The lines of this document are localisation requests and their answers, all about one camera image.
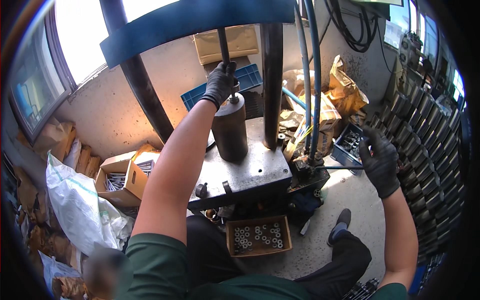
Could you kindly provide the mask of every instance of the blue hose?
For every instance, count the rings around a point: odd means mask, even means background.
[[[301,108],[303,108],[304,110],[307,110],[307,106],[305,105],[305,103],[303,103],[302,100],[298,99],[297,96],[295,96],[291,91],[287,90],[287,88],[285,88],[284,86],[282,87],[282,92],[284,92],[287,96],[292,98],[292,100],[295,101],[298,105],[300,105]]]
[[[300,8],[297,2],[295,2],[295,25],[297,26],[297,34],[299,36],[301,61],[303,65],[303,78],[305,87],[305,125],[308,128],[312,125],[312,95],[310,91],[310,66],[308,61],[307,40],[305,39],[305,31],[303,30],[303,24],[300,16]],[[305,153],[310,150],[310,134],[305,138]]]
[[[317,19],[315,17],[315,9],[313,8],[312,0],[305,0],[305,8],[307,9],[307,16],[310,22],[310,35],[312,36],[312,54],[313,54],[313,67],[315,70],[315,103],[313,107],[313,133],[312,133],[312,146],[308,160],[313,163],[315,160],[315,154],[317,152],[318,144],[318,126],[320,124],[320,96],[322,86],[322,66],[320,62],[320,42],[318,39]]]

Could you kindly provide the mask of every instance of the gloved hand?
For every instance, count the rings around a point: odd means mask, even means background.
[[[220,105],[222,105],[232,93],[236,68],[237,63],[234,61],[231,61],[228,66],[225,66],[223,62],[219,63],[208,76],[205,94],[200,99],[212,101],[218,111]]]
[[[363,169],[377,189],[378,196],[385,199],[400,186],[396,177],[398,153],[395,146],[380,130],[364,126],[363,136],[367,137],[367,139],[362,139],[359,144]],[[373,155],[370,154],[367,144],[372,145]]]

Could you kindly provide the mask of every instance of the metal rod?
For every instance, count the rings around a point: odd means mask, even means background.
[[[100,0],[100,7],[109,35],[127,24],[121,0]],[[148,121],[165,144],[173,132],[173,126],[158,99],[142,58],[137,54],[120,66]]]
[[[317,19],[315,17],[315,10],[313,8],[312,0],[305,0],[305,8],[307,9],[307,16],[310,22],[310,35],[312,36],[312,53],[313,53],[313,67],[315,70],[315,104],[313,107],[313,133],[312,146],[309,162],[312,164],[315,160],[318,144],[318,126],[320,125],[320,97],[322,87],[322,65],[320,62],[320,42],[318,41]]]
[[[289,96],[290,98],[292,98],[293,101],[295,101],[295,103],[297,103],[298,105],[301,106],[301,108],[303,108],[305,111],[307,111],[307,106],[305,105],[305,103],[303,103],[302,100],[298,99],[297,96],[295,96],[295,94],[293,94],[291,91],[287,90],[286,87],[282,87],[282,92],[284,92],[287,96]]]
[[[226,68],[230,63],[230,53],[228,52],[227,34],[225,33],[224,27],[218,28],[217,31],[218,31],[218,40],[220,42],[220,51],[222,52],[222,60]],[[238,103],[239,98],[235,95],[235,90],[233,89],[233,87],[232,87],[231,95],[232,95],[232,99],[230,100],[230,102],[233,104]]]
[[[260,24],[264,78],[265,147],[276,150],[283,74],[283,25]]]
[[[305,89],[305,125],[308,128],[312,125],[312,92],[310,90],[310,66],[308,61],[307,40],[303,23],[301,20],[299,4],[295,2],[295,25],[297,26],[297,34],[299,36],[301,61],[303,65],[303,83]],[[305,138],[305,153],[310,151],[310,133]]]

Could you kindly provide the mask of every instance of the person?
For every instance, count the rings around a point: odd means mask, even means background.
[[[220,63],[210,73],[205,95],[165,144],[145,186],[126,250],[133,265],[133,282],[120,299],[341,299],[370,263],[368,248],[347,230],[348,209],[328,237],[332,261],[293,281],[245,275],[230,257],[225,236],[212,222],[202,216],[185,217],[213,117],[230,94],[235,69],[235,62]],[[396,177],[398,154],[379,131],[365,127],[364,135],[373,155],[365,141],[360,143],[360,155],[383,201],[386,225],[386,272],[371,299],[406,299],[418,241]]]

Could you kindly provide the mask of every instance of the metal handle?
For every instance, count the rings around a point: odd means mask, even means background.
[[[227,35],[225,34],[225,27],[220,27],[218,31],[218,40],[220,41],[220,51],[222,52],[222,60],[225,67],[230,63],[230,54],[228,53]],[[235,95],[235,89],[232,87],[230,103],[238,103],[239,98]]]

